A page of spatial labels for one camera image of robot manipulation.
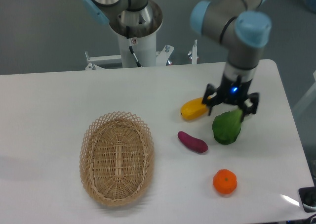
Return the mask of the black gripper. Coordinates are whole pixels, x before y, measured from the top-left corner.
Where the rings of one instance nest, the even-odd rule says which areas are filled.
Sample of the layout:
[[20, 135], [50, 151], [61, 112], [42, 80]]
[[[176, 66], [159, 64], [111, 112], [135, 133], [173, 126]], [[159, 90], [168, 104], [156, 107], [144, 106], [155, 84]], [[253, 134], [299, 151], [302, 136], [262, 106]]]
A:
[[255, 92], [248, 95], [252, 80], [242, 82], [239, 78], [240, 76], [232, 81], [223, 75], [218, 88], [212, 84], [207, 84], [202, 104], [207, 107], [208, 116], [210, 116], [214, 106], [222, 103], [240, 107], [242, 110], [241, 122], [246, 116], [257, 113], [260, 94]]

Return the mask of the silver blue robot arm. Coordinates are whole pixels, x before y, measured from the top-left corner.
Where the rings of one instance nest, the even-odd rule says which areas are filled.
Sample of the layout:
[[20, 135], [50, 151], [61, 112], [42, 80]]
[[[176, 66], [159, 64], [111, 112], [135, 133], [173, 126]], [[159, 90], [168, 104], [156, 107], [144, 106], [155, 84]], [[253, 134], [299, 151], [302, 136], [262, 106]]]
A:
[[[248, 93], [256, 67], [269, 41], [270, 18], [257, 11], [266, 0], [200, 1], [190, 16], [191, 28], [228, 50], [219, 87], [207, 85], [202, 103], [211, 110], [219, 104], [236, 105], [243, 116], [255, 114], [258, 93]], [[152, 0], [82, 0], [90, 15], [109, 25], [119, 39], [122, 65], [156, 66], [156, 32], [162, 11]]]

